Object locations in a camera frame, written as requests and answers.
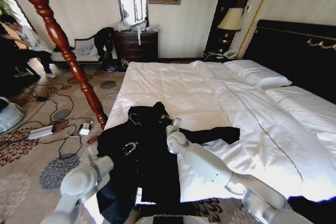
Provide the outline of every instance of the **wooden dresser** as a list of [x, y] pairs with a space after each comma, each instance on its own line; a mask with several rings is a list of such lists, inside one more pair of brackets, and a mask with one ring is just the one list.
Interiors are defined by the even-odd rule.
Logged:
[[158, 32], [143, 31], [140, 38], [141, 45], [136, 31], [115, 31], [114, 45], [118, 59], [129, 62], [157, 62]]

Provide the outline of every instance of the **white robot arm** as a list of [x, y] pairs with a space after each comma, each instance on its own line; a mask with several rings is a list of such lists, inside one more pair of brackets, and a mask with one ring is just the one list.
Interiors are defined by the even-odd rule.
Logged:
[[97, 158], [95, 146], [89, 147], [90, 166], [72, 169], [62, 180], [61, 200], [54, 213], [46, 217], [41, 224], [73, 224], [79, 216], [79, 205], [98, 192], [110, 180], [109, 172], [114, 163], [108, 156]]
[[215, 154], [199, 144], [188, 141], [179, 132], [181, 120], [168, 125], [167, 145], [173, 154], [180, 154], [198, 173], [214, 183], [223, 185], [233, 194], [243, 195], [244, 207], [261, 223], [308, 224], [309, 220], [296, 212], [284, 209], [286, 198], [256, 177], [230, 170]]
[[[168, 150], [180, 154], [184, 160], [205, 178], [214, 183], [225, 186], [233, 194], [243, 195], [243, 205], [261, 223], [269, 224], [309, 224], [303, 216], [284, 209], [286, 198], [251, 175], [242, 175], [230, 170], [216, 155], [200, 146], [188, 141], [179, 132], [179, 122], [168, 125]], [[135, 150], [138, 143], [125, 146], [124, 155]], [[71, 170], [61, 183], [61, 200], [55, 211], [46, 217], [41, 224], [72, 224], [79, 215], [79, 205], [92, 197], [110, 180], [109, 172], [114, 162], [109, 156], [97, 158], [97, 148], [88, 148], [90, 166], [80, 166]]]

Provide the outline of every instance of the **table lamp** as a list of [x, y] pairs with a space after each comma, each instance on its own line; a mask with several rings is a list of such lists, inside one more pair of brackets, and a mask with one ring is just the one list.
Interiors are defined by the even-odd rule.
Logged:
[[219, 39], [218, 52], [226, 52], [230, 47], [235, 31], [242, 28], [242, 13], [242, 8], [229, 8], [222, 22], [217, 26], [219, 29], [226, 30], [225, 35]]

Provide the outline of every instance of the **sneaker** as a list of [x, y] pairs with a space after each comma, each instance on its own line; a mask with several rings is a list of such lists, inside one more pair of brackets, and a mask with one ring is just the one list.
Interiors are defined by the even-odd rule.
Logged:
[[49, 78], [55, 78], [56, 75], [53, 74], [53, 73], [46, 73], [46, 76], [49, 77]]
[[15, 78], [20, 78], [20, 77], [24, 77], [24, 76], [30, 76], [31, 73], [30, 72], [19, 72], [17, 74], [14, 75]]

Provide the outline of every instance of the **black headboard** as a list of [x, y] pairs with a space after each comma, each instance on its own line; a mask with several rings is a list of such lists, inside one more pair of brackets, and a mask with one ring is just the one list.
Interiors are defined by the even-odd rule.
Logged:
[[336, 26], [261, 19], [243, 59], [270, 68], [293, 85], [336, 104], [336, 46], [322, 48], [335, 44]]

